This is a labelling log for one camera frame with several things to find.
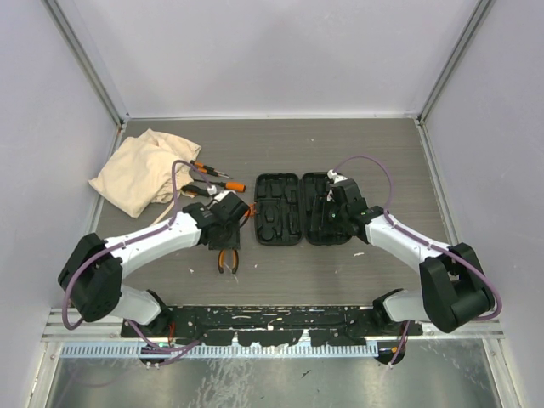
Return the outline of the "orange black needle nose pliers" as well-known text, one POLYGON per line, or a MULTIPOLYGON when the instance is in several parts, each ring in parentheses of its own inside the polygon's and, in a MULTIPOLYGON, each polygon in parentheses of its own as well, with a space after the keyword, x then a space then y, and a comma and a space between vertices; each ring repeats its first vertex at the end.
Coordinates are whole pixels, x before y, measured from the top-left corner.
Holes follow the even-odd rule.
POLYGON ((239 268, 239 254, 236 249, 223 249, 218 254, 218 272, 224 274, 230 272, 236 275, 239 268))

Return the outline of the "black plastic tool case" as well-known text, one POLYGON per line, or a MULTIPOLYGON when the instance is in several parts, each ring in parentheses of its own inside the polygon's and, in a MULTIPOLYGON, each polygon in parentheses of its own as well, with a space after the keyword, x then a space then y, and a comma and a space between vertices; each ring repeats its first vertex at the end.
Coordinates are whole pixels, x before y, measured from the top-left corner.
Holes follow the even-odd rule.
POLYGON ((329 179, 323 172, 263 173, 254 189, 254 231, 259 244, 291 247, 301 240, 314 246, 343 245, 350 236, 328 218, 329 179))

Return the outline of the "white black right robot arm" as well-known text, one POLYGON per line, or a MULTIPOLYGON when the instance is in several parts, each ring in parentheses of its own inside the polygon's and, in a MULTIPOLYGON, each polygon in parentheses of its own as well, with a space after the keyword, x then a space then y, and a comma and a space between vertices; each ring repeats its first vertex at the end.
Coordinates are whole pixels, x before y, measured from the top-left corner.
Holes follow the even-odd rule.
POLYGON ((444 333, 499 310, 499 300, 467 244, 432 241, 380 206, 369 207, 351 178, 326 186, 326 219, 345 235, 384 250, 415 271, 420 289, 395 289, 372 302, 376 330, 390 335, 403 322, 430 322, 444 333))

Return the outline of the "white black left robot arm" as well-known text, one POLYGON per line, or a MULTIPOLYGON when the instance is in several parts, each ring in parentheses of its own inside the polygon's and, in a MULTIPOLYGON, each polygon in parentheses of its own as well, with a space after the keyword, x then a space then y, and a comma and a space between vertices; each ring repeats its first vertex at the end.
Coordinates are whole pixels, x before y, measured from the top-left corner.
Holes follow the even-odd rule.
POLYGON ((250 207, 233 191, 223 191, 204 204, 193 202, 171 218, 118 237, 85 235, 58 278, 65 296, 61 319, 73 331, 82 323, 107 316, 124 319, 152 337, 173 323, 172 310, 152 290, 137 290, 124 280, 146 264, 172 252, 198 246, 230 249, 250 207))

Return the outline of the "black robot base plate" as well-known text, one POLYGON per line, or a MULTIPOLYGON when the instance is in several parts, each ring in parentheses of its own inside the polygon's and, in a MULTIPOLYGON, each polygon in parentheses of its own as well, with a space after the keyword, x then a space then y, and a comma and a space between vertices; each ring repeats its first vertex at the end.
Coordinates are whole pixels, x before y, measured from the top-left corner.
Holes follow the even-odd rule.
POLYGON ((170 337, 176 344, 195 340, 208 346, 293 346, 308 335, 310 345, 365 345, 372 337, 397 338, 405 325, 379 325, 360 306, 184 306, 174 307, 162 331, 139 329, 148 338, 170 337))

